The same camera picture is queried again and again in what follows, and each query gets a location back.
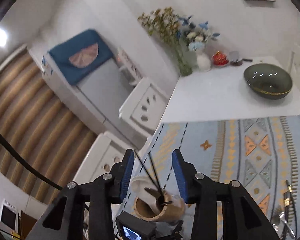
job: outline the white flower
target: white flower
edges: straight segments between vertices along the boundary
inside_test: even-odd
[[[196,34],[195,32],[189,33],[189,34],[187,35],[187,39],[192,39],[192,38],[194,38],[195,36],[197,36],[197,34]]]
[[[195,41],[203,41],[203,37],[202,36],[196,36],[195,38],[194,38],[194,40]]]

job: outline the patterned tablecloth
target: patterned tablecloth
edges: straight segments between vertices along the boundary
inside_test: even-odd
[[[148,153],[151,153],[161,186],[179,195],[171,162],[172,151],[176,148],[181,150],[186,162],[193,163],[198,172],[214,181],[240,181],[269,220],[284,210],[283,194],[288,190],[287,179],[292,183],[293,197],[297,202],[300,115],[161,124],[143,161],[151,170],[148,158]],[[146,175],[140,164],[132,176],[138,175]],[[134,192],[129,190],[119,212],[125,210],[134,214],[135,197]],[[222,236],[222,209],[219,204],[218,239]],[[181,234],[185,239],[191,236],[194,209],[195,205],[190,206],[183,217]],[[292,208],[289,223],[295,228]],[[157,227],[163,234],[168,234],[169,227],[163,224],[157,223]]]

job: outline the paper cup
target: paper cup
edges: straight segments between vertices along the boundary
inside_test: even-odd
[[[172,201],[171,204],[165,205],[162,211],[156,215],[151,208],[140,198],[134,202],[134,211],[136,215],[145,221],[173,222],[180,220],[185,212],[185,203],[182,198],[163,191],[164,201]]]
[[[156,197],[146,192],[145,188],[156,190],[151,180],[145,176],[137,176],[131,180],[131,189],[137,194],[138,198],[144,201],[151,210],[158,215],[160,210],[156,206]]]

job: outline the green bowl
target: green bowl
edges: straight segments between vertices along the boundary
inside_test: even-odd
[[[289,73],[271,64],[252,65],[244,71],[243,76],[248,86],[263,98],[284,98],[292,88]]]

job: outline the flower vase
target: flower vase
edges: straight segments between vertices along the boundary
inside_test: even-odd
[[[184,57],[182,48],[175,49],[174,56],[176,57],[178,61],[178,69],[179,73],[182,77],[188,76],[192,74],[192,67]]]
[[[197,64],[201,71],[207,72],[211,69],[211,61],[207,54],[203,51],[203,49],[196,50],[197,55]]]

